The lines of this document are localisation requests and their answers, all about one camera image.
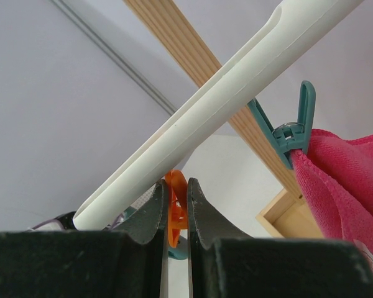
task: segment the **clothespin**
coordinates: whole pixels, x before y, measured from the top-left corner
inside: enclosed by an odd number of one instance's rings
[[[181,171],[172,169],[165,175],[167,186],[170,190],[168,204],[168,244],[176,248],[181,230],[188,228],[187,191],[188,182]]]
[[[257,99],[254,98],[248,103],[262,132],[289,169],[293,169],[290,150],[301,149],[304,154],[308,152],[315,112],[315,97],[313,85],[308,81],[303,81],[300,88],[297,122],[288,122],[276,129],[269,122]]]

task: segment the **teal clothespin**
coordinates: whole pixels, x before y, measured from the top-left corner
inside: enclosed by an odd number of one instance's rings
[[[313,115],[315,112],[315,88],[308,81],[303,81],[300,88],[297,122],[289,122],[274,129],[259,102],[254,98],[248,106],[268,141],[278,153],[285,166],[293,169],[290,150],[302,149],[308,152]]]
[[[168,246],[168,257],[175,260],[185,260],[188,258],[188,240],[180,236],[176,248]]]

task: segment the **white wall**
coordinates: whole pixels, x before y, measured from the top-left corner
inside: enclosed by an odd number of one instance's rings
[[[0,1],[0,230],[75,210],[167,118],[50,1]]]
[[[199,180],[207,200],[235,226],[255,238],[270,237],[255,217],[282,187],[239,137],[212,135],[183,173]],[[170,260],[169,270],[169,297],[189,297],[188,262]]]

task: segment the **pink microfiber cloth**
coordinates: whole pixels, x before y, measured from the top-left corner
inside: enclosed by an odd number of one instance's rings
[[[353,242],[373,270],[373,135],[345,141],[312,130],[308,156],[295,150],[292,161],[323,235]]]

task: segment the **wooden frame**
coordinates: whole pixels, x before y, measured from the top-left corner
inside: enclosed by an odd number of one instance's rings
[[[125,0],[125,3],[198,87],[221,68],[219,61],[172,0]],[[293,171],[283,165],[250,109],[243,107],[229,123],[285,188],[257,216],[257,220],[275,237],[321,237]],[[301,227],[293,231],[293,225]]]
[[[285,190],[256,219],[275,238],[323,238],[307,204],[297,204]]]

